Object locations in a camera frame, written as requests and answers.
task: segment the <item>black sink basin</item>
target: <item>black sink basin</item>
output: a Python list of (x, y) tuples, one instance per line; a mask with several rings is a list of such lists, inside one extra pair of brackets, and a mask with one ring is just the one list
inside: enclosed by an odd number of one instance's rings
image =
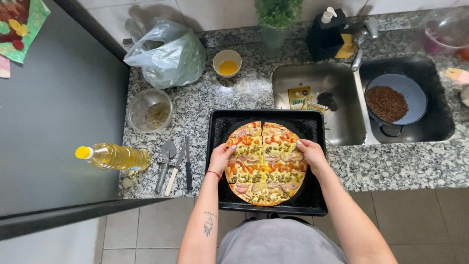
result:
[[(378, 123), (370, 118), (374, 137), (380, 143), (443, 141), (450, 138), (454, 133), (454, 122), (433, 61), (415, 55), (363, 62), (360, 68), (363, 90), (370, 81), (389, 69), (401, 71), (420, 85), (428, 99), (427, 112), (419, 121), (405, 126), (402, 135), (397, 138), (383, 135)], [(383, 125), (383, 128), (389, 134), (397, 134), (400, 127)]]

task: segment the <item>white-handled knife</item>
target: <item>white-handled knife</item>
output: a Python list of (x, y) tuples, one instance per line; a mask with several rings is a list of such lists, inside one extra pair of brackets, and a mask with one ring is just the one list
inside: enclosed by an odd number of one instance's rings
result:
[(173, 173), (171, 178), (169, 178), (168, 186), (166, 187), (165, 196), (169, 196), (171, 189), (173, 188), (174, 179), (176, 179), (176, 173), (179, 171), (179, 166), (181, 165), (182, 158), (184, 157), (184, 145), (182, 145), (179, 156), (177, 157), (176, 165), (174, 166)]

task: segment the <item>yellow bottle cap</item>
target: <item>yellow bottle cap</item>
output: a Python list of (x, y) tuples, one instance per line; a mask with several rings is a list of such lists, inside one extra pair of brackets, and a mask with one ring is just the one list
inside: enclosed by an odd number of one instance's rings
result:
[(75, 156), (79, 159), (87, 160), (93, 156), (93, 149), (90, 147), (79, 147), (75, 151)]

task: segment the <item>cooking oil bottle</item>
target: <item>cooking oil bottle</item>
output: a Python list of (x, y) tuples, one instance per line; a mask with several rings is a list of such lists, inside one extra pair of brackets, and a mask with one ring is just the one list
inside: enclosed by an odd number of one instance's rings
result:
[(112, 143), (98, 143), (92, 147), (79, 147), (75, 151), (79, 159), (101, 169), (120, 171), (141, 171), (150, 165), (150, 155), (146, 151), (120, 147)]

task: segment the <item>red string bracelet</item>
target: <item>red string bracelet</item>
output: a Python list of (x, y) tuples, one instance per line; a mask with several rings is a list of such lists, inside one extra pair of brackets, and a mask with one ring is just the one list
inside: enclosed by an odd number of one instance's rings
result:
[(206, 174), (209, 173), (209, 172), (215, 173), (218, 177), (218, 181), (221, 181), (221, 176), (218, 173), (216, 173), (214, 171), (207, 171)]

